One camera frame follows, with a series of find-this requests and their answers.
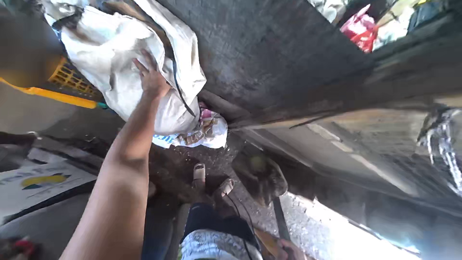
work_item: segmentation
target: yellow handle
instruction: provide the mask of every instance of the yellow handle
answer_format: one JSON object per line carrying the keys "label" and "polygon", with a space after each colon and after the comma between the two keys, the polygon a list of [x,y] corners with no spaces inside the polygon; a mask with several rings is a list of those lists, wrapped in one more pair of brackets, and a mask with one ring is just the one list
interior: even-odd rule
{"label": "yellow handle", "polygon": [[95,108],[97,106],[96,101],[93,101],[93,100],[78,98],[78,97],[74,97],[74,96],[70,96],[70,95],[66,95],[66,94],[62,94],[62,93],[58,93],[58,92],[54,92],[54,91],[50,91],[50,90],[46,90],[46,89],[42,89],[38,87],[24,88],[24,87],[13,86],[1,77],[0,77],[0,81],[29,95],[37,95],[41,97],[46,97],[46,98],[54,99],[60,102],[68,103],[71,105],[78,105],[78,106],[86,107],[86,108]]}

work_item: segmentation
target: person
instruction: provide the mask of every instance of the person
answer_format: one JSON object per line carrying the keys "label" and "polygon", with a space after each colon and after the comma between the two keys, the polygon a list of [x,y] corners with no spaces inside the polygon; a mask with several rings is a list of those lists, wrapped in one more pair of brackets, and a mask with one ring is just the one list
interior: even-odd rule
{"label": "person", "polygon": [[[154,120],[160,100],[170,90],[157,71],[152,56],[142,50],[147,66],[137,59],[143,94],[116,139],[112,143],[80,222],[62,253],[61,260],[137,260],[141,258],[146,204],[148,198],[148,154],[154,134]],[[193,187],[205,188],[205,165],[194,168]],[[227,179],[214,193],[216,208],[198,202],[191,206],[181,258],[195,260],[261,260],[258,244],[247,222],[223,200],[233,188]],[[304,260],[300,249],[288,241],[279,241],[280,260],[286,260],[292,248],[296,260]]]}

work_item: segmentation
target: red plastic bag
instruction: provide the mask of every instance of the red plastic bag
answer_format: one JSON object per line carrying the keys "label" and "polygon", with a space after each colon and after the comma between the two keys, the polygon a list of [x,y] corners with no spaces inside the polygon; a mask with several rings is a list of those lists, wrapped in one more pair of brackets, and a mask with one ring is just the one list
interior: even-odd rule
{"label": "red plastic bag", "polygon": [[340,31],[365,53],[372,51],[378,32],[374,18],[366,14],[370,6],[369,4],[361,9],[340,28]]}

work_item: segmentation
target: sandal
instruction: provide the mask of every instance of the sandal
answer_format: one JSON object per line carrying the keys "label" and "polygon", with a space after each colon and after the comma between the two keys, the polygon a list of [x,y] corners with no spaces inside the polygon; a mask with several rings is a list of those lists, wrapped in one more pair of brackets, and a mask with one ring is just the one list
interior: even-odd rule
{"label": "sandal", "polygon": [[220,184],[220,187],[215,192],[221,192],[221,196],[228,195],[234,188],[234,180],[227,178]]}
{"label": "sandal", "polygon": [[193,186],[196,189],[205,189],[205,163],[197,163],[193,170]]}

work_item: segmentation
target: hand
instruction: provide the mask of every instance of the hand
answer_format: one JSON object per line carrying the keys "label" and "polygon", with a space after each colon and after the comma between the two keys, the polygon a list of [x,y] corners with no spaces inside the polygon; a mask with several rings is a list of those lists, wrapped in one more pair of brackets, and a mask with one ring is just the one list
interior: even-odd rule
{"label": "hand", "polygon": [[133,63],[140,70],[143,93],[153,95],[154,98],[161,98],[170,90],[170,85],[157,71],[157,62],[151,54],[146,50],[141,50],[141,53],[145,57],[149,68],[147,69],[138,59],[133,59]]}
{"label": "hand", "polygon": [[277,260],[307,260],[305,253],[290,241],[279,239],[278,246]]}

